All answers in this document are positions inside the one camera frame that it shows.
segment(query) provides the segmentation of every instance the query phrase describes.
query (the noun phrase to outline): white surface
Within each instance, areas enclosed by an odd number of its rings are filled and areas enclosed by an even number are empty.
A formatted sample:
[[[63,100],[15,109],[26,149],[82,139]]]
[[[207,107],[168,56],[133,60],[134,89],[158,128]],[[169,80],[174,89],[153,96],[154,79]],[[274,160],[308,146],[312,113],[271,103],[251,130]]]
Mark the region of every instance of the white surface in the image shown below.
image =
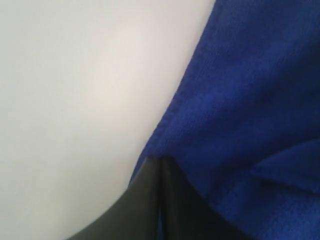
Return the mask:
[[[0,0],[0,239],[62,240],[119,197],[213,0]]]

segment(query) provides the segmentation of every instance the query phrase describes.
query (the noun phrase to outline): white wall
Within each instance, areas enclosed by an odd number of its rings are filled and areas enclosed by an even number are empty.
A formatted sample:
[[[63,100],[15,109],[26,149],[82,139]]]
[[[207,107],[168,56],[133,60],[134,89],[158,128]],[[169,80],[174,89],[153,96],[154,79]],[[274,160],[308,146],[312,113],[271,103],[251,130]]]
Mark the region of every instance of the white wall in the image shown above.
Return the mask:
[[[62,240],[125,190],[213,0],[0,0],[0,239]]]

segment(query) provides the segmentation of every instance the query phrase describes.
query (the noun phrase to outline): blue towel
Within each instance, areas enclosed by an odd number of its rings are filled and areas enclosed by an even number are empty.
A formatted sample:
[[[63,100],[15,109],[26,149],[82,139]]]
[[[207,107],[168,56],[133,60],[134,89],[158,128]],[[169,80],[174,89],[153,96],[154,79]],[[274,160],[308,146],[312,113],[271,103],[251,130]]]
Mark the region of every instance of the blue towel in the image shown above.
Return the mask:
[[[217,0],[148,155],[258,240],[319,240],[320,1]]]

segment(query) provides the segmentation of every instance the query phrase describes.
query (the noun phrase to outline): blue fabric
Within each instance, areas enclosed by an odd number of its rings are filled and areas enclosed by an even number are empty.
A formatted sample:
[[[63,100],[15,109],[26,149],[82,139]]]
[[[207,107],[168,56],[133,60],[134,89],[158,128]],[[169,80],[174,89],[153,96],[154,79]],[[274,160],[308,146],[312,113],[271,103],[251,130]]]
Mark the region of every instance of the blue fabric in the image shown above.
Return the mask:
[[[217,0],[147,155],[258,240],[319,240],[320,1]]]

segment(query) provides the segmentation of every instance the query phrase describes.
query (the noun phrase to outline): blue fleece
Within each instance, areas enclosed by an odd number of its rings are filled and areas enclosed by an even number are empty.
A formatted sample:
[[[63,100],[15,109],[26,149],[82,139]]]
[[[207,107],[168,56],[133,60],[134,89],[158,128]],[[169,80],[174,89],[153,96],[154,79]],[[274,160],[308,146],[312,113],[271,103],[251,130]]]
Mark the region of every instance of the blue fleece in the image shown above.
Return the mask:
[[[147,155],[258,240],[319,240],[320,1],[217,0]]]

